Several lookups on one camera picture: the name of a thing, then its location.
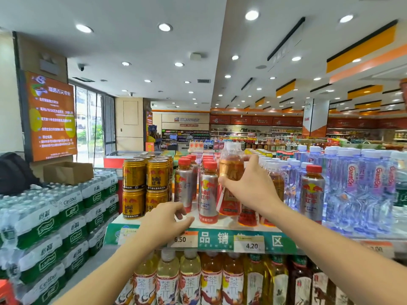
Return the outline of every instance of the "forearm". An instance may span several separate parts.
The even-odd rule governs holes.
[[[281,203],[264,215],[289,236],[358,305],[407,299],[407,269]]]
[[[135,268],[152,249],[137,234],[105,263],[59,298],[55,305],[112,305]]]

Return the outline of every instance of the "wall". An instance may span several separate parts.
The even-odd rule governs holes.
[[[17,34],[18,52],[20,57],[20,67],[24,71],[32,71],[39,75],[52,78],[63,83],[68,83],[68,68],[66,66],[66,58],[58,55],[53,51],[39,45],[37,42],[27,38],[21,33]],[[47,54],[58,67],[58,74],[54,75],[40,69],[40,60],[42,55]]]
[[[13,35],[0,31],[0,153],[24,152]]]
[[[153,124],[157,125],[157,132],[161,129],[209,130],[209,113],[153,111]]]
[[[143,126],[143,98],[116,97],[115,110],[116,150],[143,151],[143,133],[145,131]]]

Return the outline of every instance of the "advertising poster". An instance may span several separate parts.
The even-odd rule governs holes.
[[[25,72],[33,161],[77,154],[73,86]]]

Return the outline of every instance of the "white ceiling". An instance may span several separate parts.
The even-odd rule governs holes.
[[[404,57],[327,88],[335,92],[309,92],[328,83],[333,74],[354,66],[326,74],[327,58],[394,19],[399,19],[395,42],[362,61],[406,44],[407,0],[1,0],[1,4],[0,27],[23,32],[67,56],[70,78],[95,80],[85,85],[114,96],[128,96],[121,91],[126,89],[134,96],[150,98],[154,109],[208,111],[249,104],[254,108],[254,102],[266,96],[272,108],[289,105],[301,110],[306,97],[343,100],[349,90],[370,84],[397,89],[399,79],[407,76],[407,67],[400,67],[407,64]],[[245,20],[252,9],[260,12],[259,18]],[[339,24],[347,14],[355,18]],[[301,17],[306,17],[301,41],[272,68],[267,56]],[[160,31],[157,25],[163,22],[171,24],[173,31]],[[94,33],[81,33],[75,24],[88,25]],[[190,61],[192,52],[200,52],[204,58]],[[232,61],[235,54],[239,59]],[[291,61],[294,56],[302,56],[302,60]],[[132,66],[124,67],[122,61]],[[185,66],[176,67],[174,62]],[[78,70],[78,63],[87,64],[84,72]],[[266,68],[256,69],[259,65]],[[250,77],[253,81],[241,91]],[[276,89],[294,78],[299,90],[276,98]],[[211,79],[211,84],[197,84],[197,79]],[[279,104],[289,97],[294,99]],[[394,93],[372,94],[354,99],[352,104],[377,99],[387,104],[397,97]]]

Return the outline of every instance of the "price tag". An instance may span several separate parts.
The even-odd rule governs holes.
[[[233,236],[233,251],[264,254],[264,236]]]
[[[128,237],[134,235],[137,232],[135,228],[122,228],[120,229],[119,240],[117,241],[118,245],[123,245]]]
[[[360,241],[361,245],[372,249],[378,254],[385,256],[386,258],[394,258],[394,247],[391,242],[388,241]]]
[[[172,242],[169,242],[167,247],[197,248],[198,231],[185,231],[183,235],[175,237]]]

